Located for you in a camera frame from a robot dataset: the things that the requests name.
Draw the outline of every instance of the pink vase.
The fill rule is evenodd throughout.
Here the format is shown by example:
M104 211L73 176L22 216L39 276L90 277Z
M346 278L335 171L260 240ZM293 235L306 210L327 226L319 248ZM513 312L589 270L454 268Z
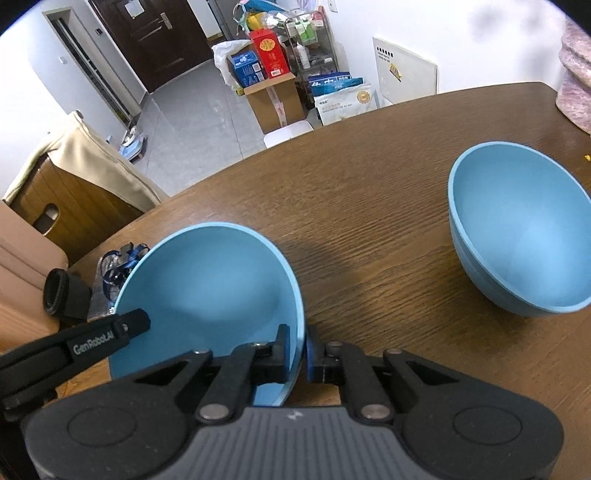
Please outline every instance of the pink vase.
M569 18L558 57L567 71L556 106L591 135L591 37Z

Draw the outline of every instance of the black cylindrical object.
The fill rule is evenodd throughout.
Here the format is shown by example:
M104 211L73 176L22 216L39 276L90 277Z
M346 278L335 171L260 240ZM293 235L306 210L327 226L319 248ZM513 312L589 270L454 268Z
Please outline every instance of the black cylindrical object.
M43 308L66 325L86 322L92 290L76 275L61 268L49 272L43 287Z

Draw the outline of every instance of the brown tabletop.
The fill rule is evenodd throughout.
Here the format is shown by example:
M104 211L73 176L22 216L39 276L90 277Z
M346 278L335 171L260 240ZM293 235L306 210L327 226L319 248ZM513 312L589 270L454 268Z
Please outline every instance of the brown tabletop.
M591 139L541 83L447 93L380 109L266 150L123 228L74 270L91 282L99 255L154 245L199 222L261 232L285 254L306 318L322 338L367 353L398 346L534 398L566 434L555 480L591 477L591 309L522 319L489 302L457 259L447 177L467 148L508 140L562 163L591 189ZM105 363L67 393L106 381ZM289 402L338 403L336 387L299 381Z

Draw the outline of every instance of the blue bowl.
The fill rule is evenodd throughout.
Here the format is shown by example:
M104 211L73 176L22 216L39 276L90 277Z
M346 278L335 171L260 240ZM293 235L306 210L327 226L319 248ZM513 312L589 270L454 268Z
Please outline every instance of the blue bowl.
M287 260L262 235L233 223L202 223L156 245L135 267L115 304L144 309L152 326L109 358L119 378L188 351L229 355L234 347L275 339L290 327L286 384L256 389L255 405L281 405L291 391L304 345L304 307Z
M531 317L591 303L591 201L562 166L523 145L476 145L447 195L456 252L488 299Z

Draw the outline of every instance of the brown door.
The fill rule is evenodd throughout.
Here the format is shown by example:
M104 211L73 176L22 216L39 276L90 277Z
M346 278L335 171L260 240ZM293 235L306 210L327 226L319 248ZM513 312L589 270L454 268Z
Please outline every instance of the brown door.
M90 0L149 92L213 53L186 0Z

